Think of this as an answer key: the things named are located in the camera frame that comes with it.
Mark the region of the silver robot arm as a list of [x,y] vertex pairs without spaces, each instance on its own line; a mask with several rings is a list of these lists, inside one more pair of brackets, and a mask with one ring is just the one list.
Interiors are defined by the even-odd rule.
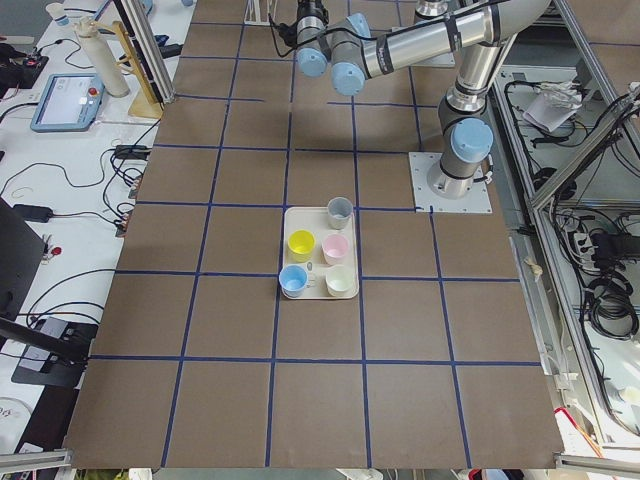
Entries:
[[548,8],[546,1],[473,1],[457,10],[420,1],[414,24],[373,36],[361,13],[331,24],[320,1],[300,1],[284,38],[296,50],[302,73],[331,74],[334,90],[355,96],[366,81],[432,58],[459,56],[461,63],[444,94],[438,115],[445,141],[438,163],[427,175],[431,191],[458,200],[493,145],[493,133],[480,116],[486,95],[516,36]]

